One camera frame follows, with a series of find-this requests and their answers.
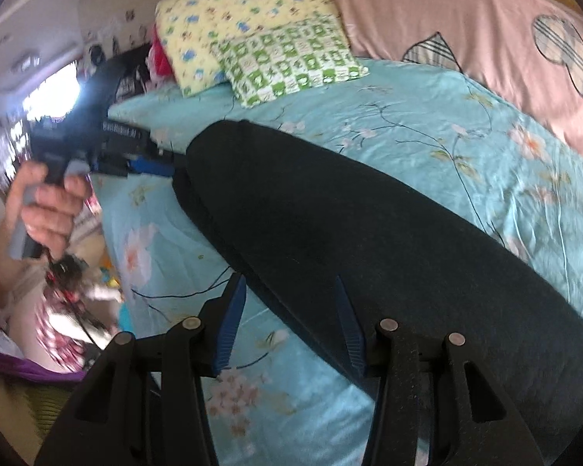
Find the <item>person's left hand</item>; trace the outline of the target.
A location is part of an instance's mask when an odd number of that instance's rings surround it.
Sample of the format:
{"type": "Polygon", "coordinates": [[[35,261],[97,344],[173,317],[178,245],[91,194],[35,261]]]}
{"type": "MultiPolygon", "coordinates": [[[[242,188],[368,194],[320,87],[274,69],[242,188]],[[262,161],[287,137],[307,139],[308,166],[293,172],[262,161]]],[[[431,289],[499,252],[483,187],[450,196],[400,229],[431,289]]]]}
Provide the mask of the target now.
{"type": "Polygon", "coordinates": [[[26,161],[19,168],[7,195],[2,229],[7,248],[13,245],[14,235],[29,236],[56,260],[64,255],[75,218],[92,190],[84,176],[68,175],[59,185],[46,183],[47,176],[43,163],[26,161]]]}

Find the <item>person's left forearm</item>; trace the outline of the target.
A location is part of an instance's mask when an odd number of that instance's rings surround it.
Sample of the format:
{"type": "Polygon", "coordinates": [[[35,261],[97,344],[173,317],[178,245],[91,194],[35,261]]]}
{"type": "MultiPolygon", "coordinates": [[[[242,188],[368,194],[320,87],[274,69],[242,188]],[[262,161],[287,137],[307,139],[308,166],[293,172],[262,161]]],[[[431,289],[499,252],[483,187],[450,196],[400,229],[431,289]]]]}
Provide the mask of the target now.
{"type": "Polygon", "coordinates": [[[30,268],[41,266],[44,259],[13,260],[9,256],[10,235],[0,226],[0,309],[8,304],[9,294],[30,268]]]}

